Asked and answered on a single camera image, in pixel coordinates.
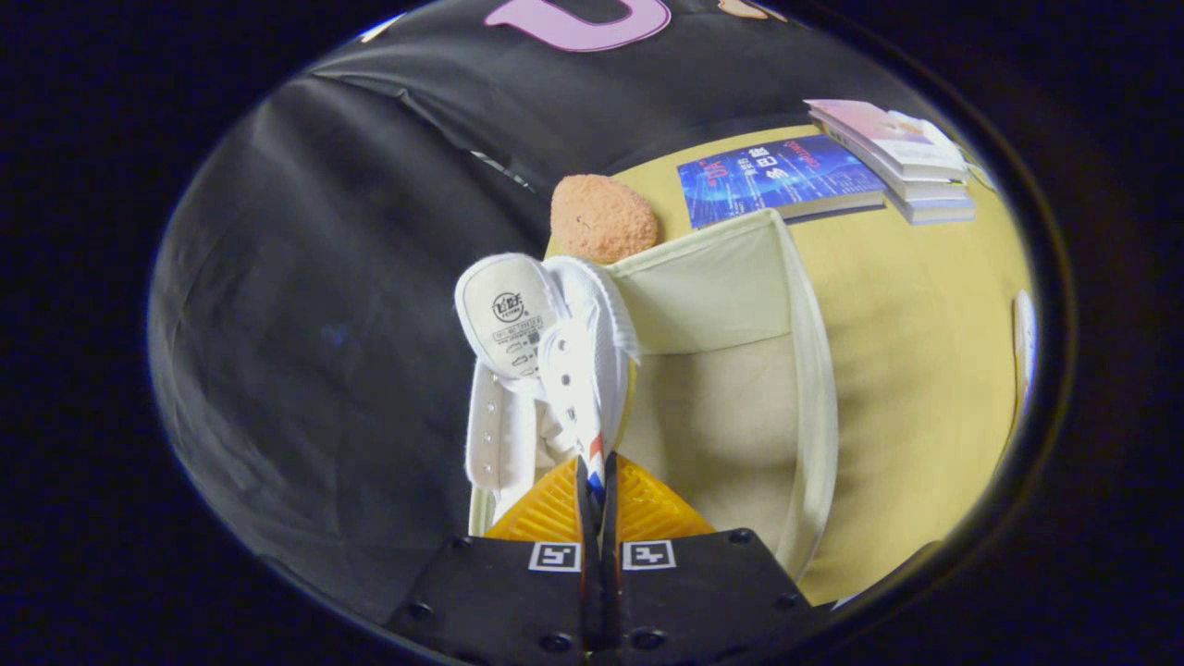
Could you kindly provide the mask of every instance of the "black cloth backdrop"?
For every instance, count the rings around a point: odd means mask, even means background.
[[[559,179],[804,123],[811,96],[940,119],[807,27],[664,1],[663,31],[591,53],[483,25],[496,0],[416,9],[250,110],[178,205],[148,331],[172,444],[252,552],[339,608],[385,621],[465,530],[452,288],[484,255],[541,255]]]

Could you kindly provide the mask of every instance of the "book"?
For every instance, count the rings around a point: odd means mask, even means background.
[[[860,160],[874,171],[875,174],[880,177],[880,180],[883,180],[884,185],[887,185],[888,188],[895,192],[901,199],[905,199],[906,201],[920,199],[955,199],[966,194],[965,180],[957,180],[953,178],[916,178],[913,180],[905,180],[897,175],[892,167],[873,155],[871,149],[863,143],[862,139],[858,136],[848,136],[836,130],[831,124],[813,113],[810,115],[813,117],[818,129],[850,151],[856,158],[860,158]]]
[[[933,123],[854,100],[806,100],[811,115],[838,133],[860,136],[877,159],[905,180],[966,179],[958,147]]]
[[[785,219],[883,205],[884,184],[826,135],[749,146],[678,166],[691,229],[776,209]]]
[[[909,224],[938,224],[941,222],[969,222],[974,219],[974,199],[965,196],[959,199],[924,199],[905,201],[894,193],[884,197]]]

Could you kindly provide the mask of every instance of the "yellow table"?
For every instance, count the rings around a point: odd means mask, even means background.
[[[641,193],[659,242],[691,232],[678,165],[818,134],[758,132],[614,174]],[[812,603],[857,594],[944,538],[985,489],[1011,430],[1011,303],[1031,290],[1003,201],[978,181],[973,222],[912,226],[890,205],[792,224],[822,309],[838,395],[838,479],[798,582]],[[561,254],[548,248],[548,255]]]

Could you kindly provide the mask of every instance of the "plush toy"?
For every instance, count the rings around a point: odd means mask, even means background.
[[[568,175],[551,199],[551,235],[570,254],[614,263],[652,248],[658,223],[645,199],[605,175]]]

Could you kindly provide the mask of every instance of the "stack of books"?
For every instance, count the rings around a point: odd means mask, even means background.
[[[810,116],[887,185],[909,224],[974,219],[961,151],[933,123],[852,100],[806,100]]]

